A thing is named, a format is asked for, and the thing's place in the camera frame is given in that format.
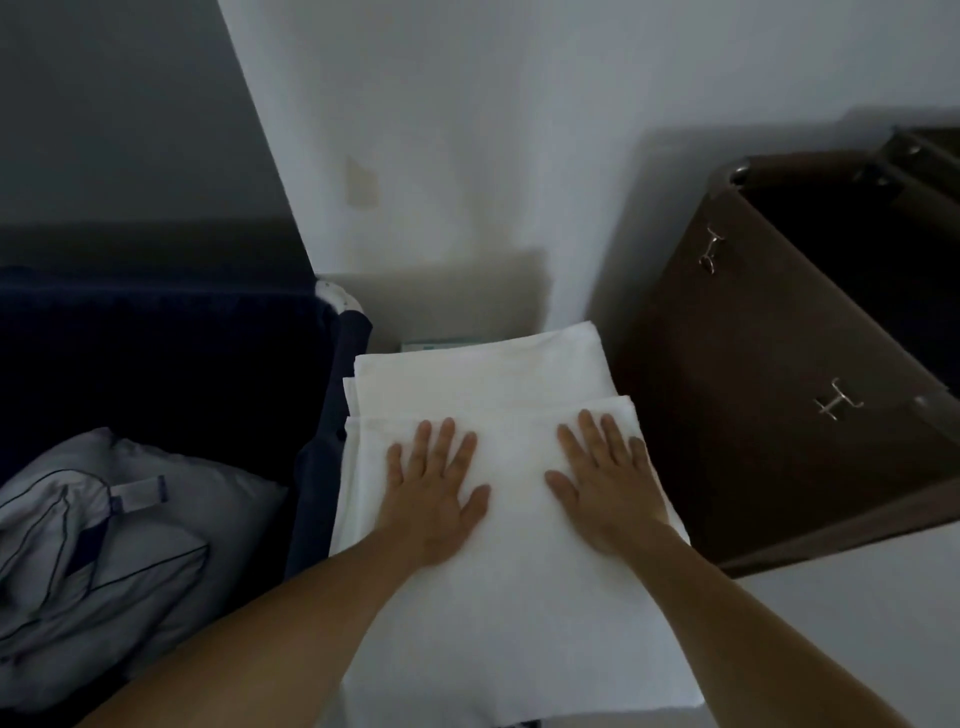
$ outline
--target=drawer handle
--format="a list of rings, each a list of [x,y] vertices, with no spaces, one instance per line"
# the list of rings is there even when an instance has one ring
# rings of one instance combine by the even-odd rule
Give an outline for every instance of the drawer handle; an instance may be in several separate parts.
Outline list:
[[[710,241],[707,243],[707,249],[704,251],[704,254],[700,256],[699,262],[700,267],[707,271],[709,274],[713,275],[717,272],[716,263],[713,260],[713,256],[716,255],[717,243],[724,239],[723,235],[718,235],[713,231],[709,225],[707,225],[707,232],[710,233]]]
[[[828,416],[829,418],[831,418],[832,420],[837,421],[837,420],[839,420],[840,418],[837,417],[837,416],[833,413],[833,410],[834,410],[836,407],[839,407],[841,404],[848,404],[848,405],[851,406],[853,409],[859,409],[860,407],[863,406],[863,402],[862,402],[862,401],[853,401],[853,400],[851,400],[850,397],[848,397],[847,394],[846,394],[842,389],[840,389],[840,377],[839,377],[839,376],[835,376],[835,377],[833,378],[833,381],[830,383],[830,386],[833,387],[833,391],[834,391],[834,393],[835,393],[835,394],[833,395],[833,399],[832,399],[832,400],[830,400],[830,401],[823,401],[823,400],[820,399],[819,397],[814,400],[814,402],[817,403],[817,406],[820,407],[820,411],[819,411],[817,414],[827,415],[827,416]]]

